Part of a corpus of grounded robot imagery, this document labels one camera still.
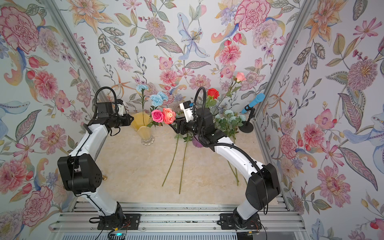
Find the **pink rose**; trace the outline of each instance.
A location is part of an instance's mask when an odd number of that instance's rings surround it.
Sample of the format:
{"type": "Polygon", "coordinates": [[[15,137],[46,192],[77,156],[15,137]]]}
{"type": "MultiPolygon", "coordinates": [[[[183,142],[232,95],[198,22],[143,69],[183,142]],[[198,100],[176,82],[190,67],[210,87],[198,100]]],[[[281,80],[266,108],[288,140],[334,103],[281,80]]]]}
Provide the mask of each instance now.
{"type": "Polygon", "coordinates": [[[237,82],[242,82],[246,80],[244,73],[241,73],[241,72],[237,73],[236,78],[237,78],[237,82]]]}
{"type": "Polygon", "coordinates": [[[173,61],[171,58],[160,57],[160,70],[170,69],[173,61]]]}
{"type": "Polygon", "coordinates": [[[35,226],[49,212],[52,198],[52,190],[47,186],[42,186],[40,191],[33,191],[25,202],[23,224],[35,226]]]}
{"type": "Polygon", "coordinates": [[[270,10],[266,0],[244,0],[237,8],[235,24],[239,24],[240,31],[255,29],[265,21],[270,10]]]}
{"type": "Polygon", "coordinates": [[[325,109],[320,115],[314,119],[314,122],[322,129],[330,129],[335,125],[333,123],[332,113],[329,109],[325,109]]]}
{"type": "Polygon", "coordinates": [[[171,124],[176,119],[176,113],[170,108],[163,108],[164,123],[171,124]]]}
{"type": "Polygon", "coordinates": [[[164,115],[163,113],[156,109],[156,110],[153,110],[152,113],[152,119],[155,121],[155,122],[162,122],[164,120],[164,115]]]}
{"type": "Polygon", "coordinates": [[[69,73],[73,76],[74,79],[78,79],[79,78],[79,74],[76,72],[75,69],[70,68],[69,73]]]}
{"type": "Polygon", "coordinates": [[[288,159],[296,157],[296,143],[291,136],[285,134],[280,138],[280,148],[288,159]]]}
{"type": "Polygon", "coordinates": [[[0,16],[0,33],[14,50],[18,47],[25,53],[35,51],[38,31],[28,14],[15,7],[2,7],[0,16]]]}
{"type": "Polygon", "coordinates": [[[227,65],[223,68],[223,70],[221,70],[220,75],[223,75],[226,78],[231,78],[235,69],[236,65],[227,65]]]}
{"type": "Polygon", "coordinates": [[[68,100],[63,90],[60,90],[59,93],[56,94],[55,103],[56,103],[57,109],[59,110],[63,108],[69,108],[71,106],[71,103],[68,100]]]}
{"type": "Polygon", "coordinates": [[[260,69],[263,66],[263,60],[262,58],[258,58],[255,60],[255,68],[260,69]]]}

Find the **peach rose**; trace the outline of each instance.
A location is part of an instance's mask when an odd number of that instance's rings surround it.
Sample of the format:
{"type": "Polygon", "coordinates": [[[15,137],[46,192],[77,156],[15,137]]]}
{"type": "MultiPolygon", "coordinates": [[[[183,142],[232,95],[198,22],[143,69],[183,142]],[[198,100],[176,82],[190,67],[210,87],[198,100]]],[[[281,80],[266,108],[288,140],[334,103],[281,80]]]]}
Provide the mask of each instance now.
{"type": "Polygon", "coordinates": [[[164,123],[171,124],[176,119],[176,113],[170,108],[163,108],[164,123]]]}

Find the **painted leaf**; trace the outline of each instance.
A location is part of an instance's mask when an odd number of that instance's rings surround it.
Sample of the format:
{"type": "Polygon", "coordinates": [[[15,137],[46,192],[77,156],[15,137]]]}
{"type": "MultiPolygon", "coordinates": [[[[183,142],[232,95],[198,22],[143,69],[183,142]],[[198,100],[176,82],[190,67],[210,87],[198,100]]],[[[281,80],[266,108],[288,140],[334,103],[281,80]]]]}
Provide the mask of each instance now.
{"type": "Polygon", "coordinates": [[[141,35],[139,43],[143,43],[154,38],[155,37],[150,32],[146,31],[145,33],[143,33],[143,35],[141,35]]]}
{"type": "Polygon", "coordinates": [[[9,202],[16,202],[16,201],[19,201],[19,200],[22,200],[23,198],[25,198],[26,196],[28,196],[29,193],[27,194],[23,194],[23,191],[20,190],[18,193],[16,193],[12,198],[11,200],[9,200],[9,202]]]}
{"type": "Polygon", "coordinates": [[[159,18],[161,18],[161,20],[169,22],[167,15],[164,12],[158,12],[157,15],[159,16],[159,18]]]}
{"type": "Polygon", "coordinates": [[[125,59],[130,59],[129,56],[128,56],[128,53],[127,53],[124,49],[122,49],[122,48],[120,48],[120,47],[118,47],[118,46],[116,46],[116,45],[115,45],[115,49],[116,49],[116,51],[117,51],[122,57],[124,57],[125,59]]]}
{"type": "Polygon", "coordinates": [[[206,62],[206,61],[201,61],[201,62],[199,62],[199,61],[192,61],[192,62],[187,63],[185,68],[197,69],[197,68],[204,67],[205,65],[211,65],[211,64],[206,62]]]}
{"type": "Polygon", "coordinates": [[[344,111],[345,117],[347,118],[349,124],[353,126],[356,129],[356,131],[358,131],[361,126],[363,110],[352,104],[352,101],[349,98],[348,94],[339,93],[339,95],[343,100],[343,111],[344,111]]]}
{"type": "Polygon", "coordinates": [[[335,43],[333,44],[333,53],[335,55],[340,55],[345,47],[345,38],[340,33],[337,34],[335,43]]]}
{"type": "Polygon", "coordinates": [[[355,48],[355,44],[356,44],[356,42],[358,41],[359,38],[360,37],[355,38],[354,40],[352,40],[352,42],[350,44],[348,44],[347,48],[345,49],[343,58],[348,56],[353,51],[353,49],[355,48]]]}
{"type": "Polygon", "coordinates": [[[372,171],[367,168],[367,166],[365,166],[361,157],[351,149],[345,147],[339,147],[339,149],[343,154],[345,162],[348,164],[348,166],[350,166],[360,176],[371,182],[377,191],[377,182],[375,175],[373,175],[372,171]]]}
{"type": "Polygon", "coordinates": [[[132,28],[129,37],[133,37],[134,35],[136,35],[136,33],[137,33],[137,27],[132,28]]]}
{"type": "Polygon", "coordinates": [[[340,72],[332,73],[331,75],[326,76],[326,78],[345,85],[348,83],[347,75],[348,75],[348,72],[340,71],[340,72]]]}
{"type": "Polygon", "coordinates": [[[114,27],[110,27],[110,26],[104,28],[103,30],[106,31],[107,33],[113,35],[113,36],[122,36],[122,35],[124,35],[124,33],[122,31],[120,31],[119,29],[114,28],[114,27]]]}
{"type": "Polygon", "coordinates": [[[316,199],[313,203],[314,203],[320,210],[327,210],[327,209],[331,208],[331,206],[330,206],[326,201],[324,201],[323,199],[316,199]]]}
{"type": "Polygon", "coordinates": [[[19,142],[21,138],[23,138],[25,135],[30,133],[32,131],[33,127],[36,123],[37,114],[41,111],[36,110],[31,112],[26,119],[24,119],[19,125],[16,127],[16,141],[19,142]]]}
{"type": "Polygon", "coordinates": [[[271,7],[273,7],[273,8],[282,8],[282,7],[285,7],[288,4],[289,4],[289,2],[287,0],[277,0],[277,1],[274,1],[273,3],[271,3],[271,7]]]}
{"type": "Polygon", "coordinates": [[[311,53],[311,56],[310,56],[310,67],[312,69],[316,69],[317,68],[317,57],[314,53],[311,53]]]}
{"type": "Polygon", "coordinates": [[[286,6],[280,10],[279,14],[288,13],[288,12],[292,11],[293,9],[294,9],[294,7],[292,7],[292,6],[286,6]]]}
{"type": "Polygon", "coordinates": [[[121,24],[123,26],[125,26],[125,27],[132,26],[131,21],[129,20],[129,18],[126,15],[124,15],[122,13],[115,13],[115,16],[118,18],[118,20],[121,22],[121,24]]]}
{"type": "Polygon", "coordinates": [[[297,56],[296,60],[293,63],[296,65],[303,64],[303,62],[305,61],[305,59],[309,55],[310,51],[311,51],[311,47],[305,48],[303,51],[301,51],[301,53],[299,54],[299,56],[297,56]]]}
{"type": "Polygon", "coordinates": [[[40,67],[48,66],[48,64],[49,64],[47,61],[45,61],[43,58],[41,58],[39,56],[31,55],[31,57],[34,57],[34,58],[36,58],[37,61],[39,61],[40,67]]]}
{"type": "Polygon", "coordinates": [[[295,21],[296,18],[297,18],[297,15],[299,15],[299,13],[294,13],[292,16],[290,16],[290,17],[288,18],[288,21],[287,21],[286,24],[288,24],[289,22],[295,21]]]}
{"type": "Polygon", "coordinates": [[[307,213],[309,214],[310,213],[310,206],[308,205],[307,201],[304,201],[304,207],[305,207],[305,210],[307,210],[307,213]]]}
{"type": "Polygon", "coordinates": [[[177,45],[177,43],[159,42],[156,46],[162,46],[171,53],[182,53],[183,50],[177,45]]]}
{"type": "Polygon", "coordinates": [[[325,65],[328,67],[333,67],[333,66],[336,66],[337,64],[339,64],[339,62],[341,62],[341,60],[342,60],[342,58],[334,58],[329,63],[327,63],[325,65]]]}
{"type": "Polygon", "coordinates": [[[109,45],[107,38],[105,37],[104,34],[101,34],[98,38],[98,44],[99,44],[99,49],[100,53],[107,53],[111,49],[111,46],[109,45]]]}
{"type": "Polygon", "coordinates": [[[314,43],[314,52],[321,60],[325,59],[325,49],[320,43],[314,43]]]}
{"type": "Polygon", "coordinates": [[[131,19],[132,19],[133,24],[135,26],[137,26],[137,16],[136,16],[135,12],[133,11],[133,9],[131,9],[131,19]]]}
{"type": "Polygon", "coordinates": [[[361,90],[351,90],[350,88],[347,88],[347,91],[349,93],[349,97],[351,98],[352,104],[364,110],[367,102],[364,92],[361,90]]]}
{"type": "Polygon", "coordinates": [[[255,92],[251,90],[247,93],[244,93],[243,95],[241,95],[241,100],[245,99],[246,97],[248,97],[251,94],[255,94],[255,92]]]}
{"type": "Polygon", "coordinates": [[[119,46],[124,46],[125,45],[125,42],[123,41],[123,39],[117,37],[117,36],[110,36],[109,39],[114,42],[116,45],[119,45],[119,46]]]}
{"type": "Polygon", "coordinates": [[[160,41],[164,41],[166,43],[175,43],[175,40],[169,36],[169,35],[164,35],[161,38],[158,38],[160,41]]]}
{"type": "Polygon", "coordinates": [[[39,12],[39,6],[36,5],[36,4],[33,4],[31,3],[30,5],[28,5],[25,13],[30,15],[30,16],[34,16],[36,15],[37,13],[39,12]]]}
{"type": "Polygon", "coordinates": [[[304,72],[303,72],[303,84],[304,84],[304,86],[307,83],[309,76],[310,76],[310,66],[307,63],[305,65],[304,72]]]}
{"type": "Polygon", "coordinates": [[[356,0],[353,5],[353,20],[356,21],[365,11],[368,5],[368,0],[356,0]]]}

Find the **metal base plate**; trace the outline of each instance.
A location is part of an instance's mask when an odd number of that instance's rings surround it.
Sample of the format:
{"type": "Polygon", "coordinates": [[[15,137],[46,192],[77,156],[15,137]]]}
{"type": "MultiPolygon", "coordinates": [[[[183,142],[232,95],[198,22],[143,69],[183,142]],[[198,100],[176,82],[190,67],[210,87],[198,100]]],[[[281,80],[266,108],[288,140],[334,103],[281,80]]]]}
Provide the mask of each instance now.
{"type": "Polygon", "coordinates": [[[220,214],[220,220],[217,221],[217,224],[221,226],[221,230],[261,230],[262,228],[258,214],[253,214],[242,228],[235,225],[233,214],[220,214]]]}
{"type": "MultiPolygon", "coordinates": [[[[124,214],[126,221],[130,221],[130,224],[126,227],[123,227],[121,230],[137,230],[139,229],[140,224],[140,214],[124,214]]],[[[113,228],[110,226],[104,226],[103,222],[99,222],[97,226],[98,230],[112,230],[113,228]]]]}

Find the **red rose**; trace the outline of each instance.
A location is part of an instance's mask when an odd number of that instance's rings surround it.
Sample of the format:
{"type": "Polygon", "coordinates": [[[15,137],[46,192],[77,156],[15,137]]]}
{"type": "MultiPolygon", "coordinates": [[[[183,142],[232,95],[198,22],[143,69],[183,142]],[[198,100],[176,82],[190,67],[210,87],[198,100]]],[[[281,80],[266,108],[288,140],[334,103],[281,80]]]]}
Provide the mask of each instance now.
{"type": "Polygon", "coordinates": [[[31,65],[31,68],[38,68],[39,67],[39,61],[34,57],[30,57],[28,62],[29,62],[29,65],[31,65]]]}
{"type": "Polygon", "coordinates": [[[23,187],[23,194],[28,194],[32,190],[32,184],[29,182],[23,187]]]}
{"type": "Polygon", "coordinates": [[[29,181],[32,177],[33,177],[33,171],[29,171],[29,173],[25,177],[25,180],[29,181]]]}
{"type": "Polygon", "coordinates": [[[211,88],[208,90],[208,96],[212,96],[214,99],[217,99],[220,96],[220,94],[218,90],[211,88]]]}
{"type": "Polygon", "coordinates": [[[31,70],[31,71],[28,71],[26,73],[26,76],[29,78],[29,79],[33,79],[35,77],[36,73],[35,71],[31,70]]]}

